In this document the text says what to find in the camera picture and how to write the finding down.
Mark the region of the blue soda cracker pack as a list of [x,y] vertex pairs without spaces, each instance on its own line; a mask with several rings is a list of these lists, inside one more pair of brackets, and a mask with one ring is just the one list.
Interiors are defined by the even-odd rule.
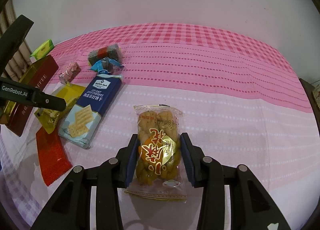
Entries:
[[96,75],[60,124],[58,135],[88,149],[93,134],[118,93],[122,81],[122,75]]

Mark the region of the fried dough twist snack bag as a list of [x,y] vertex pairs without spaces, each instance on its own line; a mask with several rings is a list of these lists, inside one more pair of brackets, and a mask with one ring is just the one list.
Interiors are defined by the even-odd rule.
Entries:
[[181,172],[180,119],[168,105],[138,105],[138,149],[135,174],[125,193],[158,201],[187,200]]

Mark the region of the dark sesame bar pack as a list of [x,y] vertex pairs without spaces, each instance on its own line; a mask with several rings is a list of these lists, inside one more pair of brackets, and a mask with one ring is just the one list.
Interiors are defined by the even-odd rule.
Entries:
[[97,61],[108,58],[122,64],[123,54],[118,44],[108,45],[107,47],[94,50],[88,55],[88,62],[92,66]]

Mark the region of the dark red toffee box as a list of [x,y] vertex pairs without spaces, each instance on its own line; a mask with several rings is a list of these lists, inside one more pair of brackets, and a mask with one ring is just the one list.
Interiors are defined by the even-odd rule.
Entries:
[[41,94],[58,70],[51,55],[34,62],[19,82],[1,78],[1,124],[21,136],[31,111],[41,102]]

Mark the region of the yellow snack packet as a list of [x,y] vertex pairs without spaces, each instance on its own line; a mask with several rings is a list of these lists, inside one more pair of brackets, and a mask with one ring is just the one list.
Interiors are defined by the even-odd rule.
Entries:
[[35,117],[48,134],[51,134],[59,120],[69,113],[84,90],[84,86],[67,82],[53,91],[50,98],[46,100],[47,108],[38,108],[35,111]]

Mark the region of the red foil snack packet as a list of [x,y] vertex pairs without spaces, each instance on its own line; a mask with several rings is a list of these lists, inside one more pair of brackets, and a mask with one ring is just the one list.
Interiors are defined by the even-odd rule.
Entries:
[[72,168],[58,135],[57,129],[48,134],[41,127],[36,132],[37,154],[41,175],[46,186],[50,186]]

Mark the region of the green small snack box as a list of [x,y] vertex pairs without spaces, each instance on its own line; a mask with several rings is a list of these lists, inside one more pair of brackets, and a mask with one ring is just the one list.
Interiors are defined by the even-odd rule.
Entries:
[[44,58],[54,49],[54,44],[51,39],[44,41],[33,53],[30,55],[32,63]]

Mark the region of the pink patterned small box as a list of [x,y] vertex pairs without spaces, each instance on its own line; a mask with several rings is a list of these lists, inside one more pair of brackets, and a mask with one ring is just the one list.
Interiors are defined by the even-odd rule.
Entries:
[[59,74],[59,79],[62,84],[67,84],[71,82],[79,73],[81,68],[77,62],[71,62],[69,65],[65,66],[62,72]]

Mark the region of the blue wrapped candy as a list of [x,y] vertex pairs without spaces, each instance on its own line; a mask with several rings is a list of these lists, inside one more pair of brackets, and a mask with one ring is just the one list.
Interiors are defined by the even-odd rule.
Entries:
[[95,71],[97,73],[111,74],[113,72],[114,67],[122,68],[123,65],[115,59],[105,57],[101,60],[98,60],[93,66],[91,66],[90,70]]

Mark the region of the pink checkered tablecloth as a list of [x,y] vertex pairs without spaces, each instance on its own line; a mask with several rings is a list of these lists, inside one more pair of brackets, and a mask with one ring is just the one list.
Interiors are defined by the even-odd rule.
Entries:
[[123,52],[123,86],[89,149],[63,146],[73,165],[102,164],[137,131],[136,105],[182,111],[180,130],[223,165],[247,165],[292,229],[319,199],[319,132],[310,102],[289,62],[273,47],[230,31],[187,24],[138,24],[84,34],[57,44],[60,68],[77,62],[75,84],[95,73],[88,54],[110,44]]

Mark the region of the dark wooden side shelf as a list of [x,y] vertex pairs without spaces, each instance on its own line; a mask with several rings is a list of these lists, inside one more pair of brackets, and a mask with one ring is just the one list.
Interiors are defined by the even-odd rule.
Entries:
[[307,81],[303,80],[302,78],[299,78],[299,81],[302,84],[302,87],[304,88],[304,91],[308,97],[308,100],[310,102],[310,105],[312,107],[312,110],[316,119],[317,127],[320,130],[320,123],[319,123],[320,111],[312,93],[315,87],[312,84],[308,83]]

